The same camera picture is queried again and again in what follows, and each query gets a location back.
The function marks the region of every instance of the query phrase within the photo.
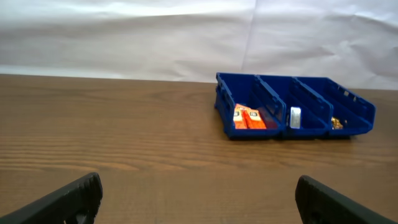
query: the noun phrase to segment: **wrinkled white paper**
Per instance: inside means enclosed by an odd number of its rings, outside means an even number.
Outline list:
[[[0,73],[215,82],[325,76],[398,90],[398,2],[3,0]]]

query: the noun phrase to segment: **wooden tabletop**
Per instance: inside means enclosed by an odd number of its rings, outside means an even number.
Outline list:
[[[368,134],[230,141],[215,86],[1,75],[0,216],[95,171],[97,224],[301,223],[302,174],[398,221],[396,91],[354,90]]]

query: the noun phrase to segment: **black plastic part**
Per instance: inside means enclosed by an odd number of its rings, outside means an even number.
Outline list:
[[[103,196],[93,172],[2,218],[0,223],[92,224]]]
[[[306,175],[295,198],[304,224],[396,224]]]

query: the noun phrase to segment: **gold wrapped candy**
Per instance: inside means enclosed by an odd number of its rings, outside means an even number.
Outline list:
[[[340,120],[335,117],[331,117],[331,124],[333,125],[333,129],[343,129],[343,125],[340,123]]]

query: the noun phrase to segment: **blue tray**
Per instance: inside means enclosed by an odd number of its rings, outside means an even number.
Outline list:
[[[236,73],[217,73],[216,78],[215,108],[231,139],[350,136],[373,128],[374,105],[328,78]],[[259,110],[267,129],[236,129],[236,103]],[[292,106],[302,109],[300,129],[287,124]],[[343,129],[332,128],[332,116],[342,121]]]

